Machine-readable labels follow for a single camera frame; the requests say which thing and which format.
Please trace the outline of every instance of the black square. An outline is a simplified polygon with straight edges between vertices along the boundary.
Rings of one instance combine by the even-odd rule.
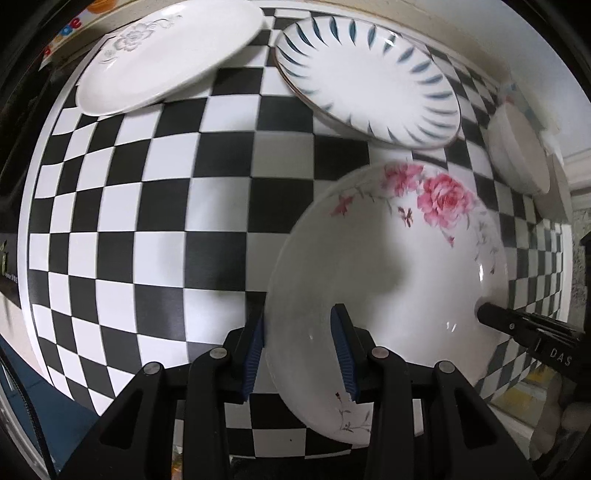
[[[257,95],[261,90],[262,68],[219,69],[212,95]]]
[[[328,439],[312,429],[306,429],[306,455],[324,455],[351,450],[350,443]]]
[[[312,133],[312,110],[297,97],[262,96],[256,129]]]
[[[43,354],[43,360],[45,360],[47,366],[63,374],[64,369],[61,365],[60,354],[57,352],[56,344],[43,337],[37,337],[37,340],[39,341],[39,348],[41,348],[41,353]]]
[[[535,296],[538,291],[538,277],[530,277],[527,280],[527,304],[535,303]]]
[[[455,163],[462,167],[472,169],[470,162],[470,155],[468,154],[468,147],[466,142],[461,138],[457,138],[454,143],[445,147],[445,156],[448,162]]]
[[[53,199],[33,199],[29,217],[29,233],[49,233]]]
[[[499,212],[499,223],[501,224],[501,239],[505,247],[516,247],[517,236],[515,233],[515,218]]]
[[[70,305],[72,316],[99,323],[99,316],[96,312],[96,289],[94,278],[68,277],[70,283]]]
[[[183,289],[134,285],[138,333],[168,340],[185,340]]]
[[[49,307],[49,279],[47,272],[29,269],[27,277],[31,304]]]
[[[78,130],[79,128],[85,127],[86,125],[93,124],[93,123],[97,122],[98,120],[99,120],[99,118],[97,116],[88,116],[88,115],[82,114],[80,116],[80,119],[78,120],[78,123],[76,124],[76,130]]]
[[[255,456],[255,442],[251,429],[227,429],[226,436],[230,455]]]
[[[117,145],[111,158],[107,185],[141,181],[149,147],[149,140]]]
[[[466,94],[466,91],[464,90],[462,84],[451,77],[448,77],[447,79],[450,85],[452,86],[453,91],[456,92],[456,95],[460,95],[464,97],[466,100],[468,100],[468,95]]]
[[[474,180],[476,181],[476,192],[486,205],[486,208],[498,212],[499,204],[496,199],[494,180],[484,177],[476,172],[474,172]]]
[[[530,276],[529,250],[525,248],[517,249],[517,278],[527,278]]]
[[[254,430],[306,428],[278,394],[253,393],[249,398],[249,404]]]
[[[72,379],[66,377],[66,381],[68,383],[68,388],[70,389],[70,393],[72,394],[72,398],[74,401],[83,407],[88,408],[90,411],[95,411],[95,406],[92,403],[92,399],[90,398],[90,394],[88,393],[88,388],[83,387],[77,382],[74,382]]]
[[[88,388],[102,393],[109,398],[115,398],[115,392],[113,392],[113,385],[111,384],[107,367],[88,360],[83,356],[80,357],[80,363],[82,364],[82,370]]]
[[[139,198],[138,231],[182,232],[190,179],[147,181]]]
[[[482,148],[486,148],[484,138],[482,138],[482,132],[480,131],[478,124],[462,117],[462,131],[464,132],[466,140],[469,140]]]
[[[187,232],[184,278],[187,288],[244,291],[246,233]]]
[[[41,158],[42,165],[55,165],[64,161],[66,150],[70,143],[72,133],[52,135],[47,140],[47,145]]]
[[[248,231],[289,233],[314,199],[314,182],[252,179]]]
[[[53,329],[56,332],[56,343],[70,352],[78,353],[76,349],[76,340],[74,339],[74,329],[72,327],[72,317],[60,312],[51,311],[53,318]]]
[[[165,103],[155,137],[199,132],[206,98]]]
[[[254,132],[214,132],[199,137],[194,177],[249,177]]]
[[[314,136],[314,179],[338,180],[343,175],[368,164],[367,142]]]
[[[72,232],[96,232],[102,195],[102,188],[82,190],[76,193],[74,213],[72,214]]]
[[[98,122],[88,145],[88,153],[115,145],[123,117],[115,115]]]
[[[251,40],[250,46],[268,45],[271,37],[271,30],[261,30],[258,35]]]
[[[64,162],[64,166],[61,168],[60,182],[57,185],[57,195],[76,191],[83,159],[84,156],[81,156]]]
[[[68,274],[69,233],[52,233],[49,236],[49,271]]]
[[[100,332],[107,365],[135,375],[142,368],[137,335],[105,326]]]
[[[97,278],[133,282],[133,232],[99,232],[96,250]]]

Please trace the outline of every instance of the plate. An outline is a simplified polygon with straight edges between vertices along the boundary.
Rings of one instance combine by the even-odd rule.
[[[350,401],[330,333],[335,303],[377,345],[451,360],[475,384],[500,339],[475,309],[506,306],[506,269],[486,207],[446,171],[393,162],[344,177],[297,222],[269,283],[265,354],[281,398],[318,433],[369,443],[372,406]]]
[[[154,103],[247,45],[263,20],[246,0],[189,0],[149,14],[103,46],[82,74],[76,103],[91,116]]]
[[[274,52],[296,93],[370,137],[408,148],[440,148],[456,138],[452,86],[397,33],[353,18],[311,17],[287,27]]]

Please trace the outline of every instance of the white square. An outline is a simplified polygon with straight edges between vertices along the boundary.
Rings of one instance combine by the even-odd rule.
[[[182,287],[184,232],[136,232],[134,283]]]
[[[226,427],[229,429],[251,429],[251,408],[248,402],[242,405],[226,403]]]
[[[187,342],[138,335],[138,346],[142,365],[157,361],[171,368],[189,363]]]
[[[306,454],[306,429],[253,430],[256,457],[300,457]]]
[[[198,142],[198,133],[152,139],[142,180],[191,178]]]
[[[220,95],[207,99],[201,132],[252,131],[256,129],[259,95]]]
[[[475,91],[474,89],[472,89],[468,85],[464,85],[464,91],[466,92],[466,95],[468,95],[468,100],[470,100],[470,103],[472,105],[475,105],[479,109],[486,112],[486,107],[484,105],[484,102],[482,101],[482,97],[480,96],[480,94],[477,91]]]
[[[86,154],[95,128],[96,122],[79,128],[78,130],[74,130],[74,133],[72,133],[72,137],[70,138],[70,143],[68,144],[64,160],[69,160],[71,158],[80,157],[81,155]]]
[[[37,335],[52,343],[56,343],[56,331],[53,328],[51,310],[43,305],[37,304],[31,305],[31,308],[33,309],[33,319],[35,320]]]
[[[165,102],[177,102],[178,100],[189,100],[194,98],[207,98],[213,87],[213,81],[215,80],[215,74],[207,75],[206,77],[198,80],[196,83],[188,85],[181,91],[173,93],[169,97],[166,97]]]
[[[41,166],[39,169],[39,178],[37,179],[37,188],[35,189],[36,199],[56,196],[62,166],[63,163]]]
[[[54,198],[49,226],[50,233],[65,233],[71,230],[75,198],[75,193],[66,193]]]
[[[119,395],[134,377],[133,374],[117,370],[113,367],[107,367],[107,370],[109,371],[109,378],[111,379],[111,385],[113,386],[113,393],[115,395]]]
[[[98,415],[102,415],[113,402],[111,398],[105,397],[102,393],[95,392],[91,388],[88,389],[88,393]]]
[[[294,92],[276,67],[265,67],[262,72],[261,95],[293,96]]]
[[[47,367],[47,371],[49,372],[49,376],[51,377],[51,382],[53,383],[53,386],[56,387],[60,392],[62,392],[66,397],[74,400],[72,394],[70,393],[70,387],[68,387],[66,377],[64,377],[64,375],[62,375],[58,371],[52,369],[52,367]]]
[[[460,104],[460,112],[462,113],[462,117],[467,118],[468,120],[471,120],[474,123],[477,123],[476,115],[474,114],[472,104],[461,95],[457,96],[457,101]]]
[[[249,189],[250,179],[246,177],[191,179],[186,230],[246,232]]]
[[[314,135],[299,132],[256,132],[253,177],[314,178]]]
[[[228,59],[223,68],[264,67],[267,62],[269,47],[266,45],[250,45],[244,47],[232,58]]]
[[[99,324],[137,333],[133,284],[96,280],[95,287]]]
[[[73,132],[76,129],[76,125],[78,125],[81,116],[82,110],[78,107],[64,108],[61,111],[56,126],[53,127],[53,132],[51,134],[62,135]]]
[[[72,328],[76,340],[78,355],[101,365],[106,365],[100,326],[96,323],[72,317]]]
[[[466,142],[466,146],[468,147],[468,154],[470,155],[472,170],[491,179],[491,162],[489,161],[488,155],[486,154],[484,148],[470,142],[469,140]]]
[[[515,280],[515,306],[514,308],[520,309],[527,305],[527,278],[518,278]]]
[[[315,180],[314,181],[314,200],[320,197],[327,188],[333,185],[333,181],[329,180]]]
[[[248,233],[246,236],[246,290],[267,291],[271,273],[287,240],[286,233]]]
[[[98,233],[70,234],[68,274],[76,277],[96,278],[96,242]]]
[[[455,163],[448,163],[447,170],[453,178],[460,181],[465,187],[468,187],[473,192],[476,191],[476,180],[474,179],[472,170],[456,165]]]
[[[52,310],[71,315],[70,307],[70,285],[68,275],[49,272],[49,305]]]
[[[499,183],[495,182],[496,199],[499,202],[499,212],[506,213],[507,215],[513,215],[513,198],[511,196],[511,189]]]
[[[243,291],[183,290],[185,334],[188,342],[221,345],[230,330],[244,327]]]
[[[115,147],[103,148],[84,155],[76,190],[104,187]]]
[[[530,247],[530,232],[527,228],[527,222],[522,218],[515,219],[515,236],[517,238],[517,248]]]
[[[158,103],[126,114],[119,127],[115,145],[152,138],[161,111],[162,105]]]
[[[84,370],[82,370],[82,364],[80,363],[80,357],[74,352],[63,348],[61,345],[57,346],[57,353],[60,355],[64,375],[70,380],[88,387],[86,385],[86,378],[84,377]]]
[[[29,268],[49,270],[49,233],[29,235]]]
[[[134,232],[141,183],[111,185],[103,189],[99,210],[99,232]]]

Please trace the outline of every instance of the black and white checkered surface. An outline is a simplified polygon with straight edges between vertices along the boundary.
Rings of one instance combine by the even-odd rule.
[[[249,46],[166,102],[91,118],[72,90],[47,141],[29,221],[31,310],[54,385],[99,414],[142,364],[185,364],[259,315],[279,250],[314,197],[392,158],[440,165],[476,191],[506,248],[509,305],[557,317],[561,229],[491,168],[493,83],[417,43],[458,95],[460,138],[431,151],[368,143],[317,118],[271,62],[279,31],[310,12],[264,12],[267,28]],[[490,400],[533,366],[503,338],[477,388]],[[288,411],[264,361],[250,401],[228,405],[226,419],[234,455],[351,449]]]

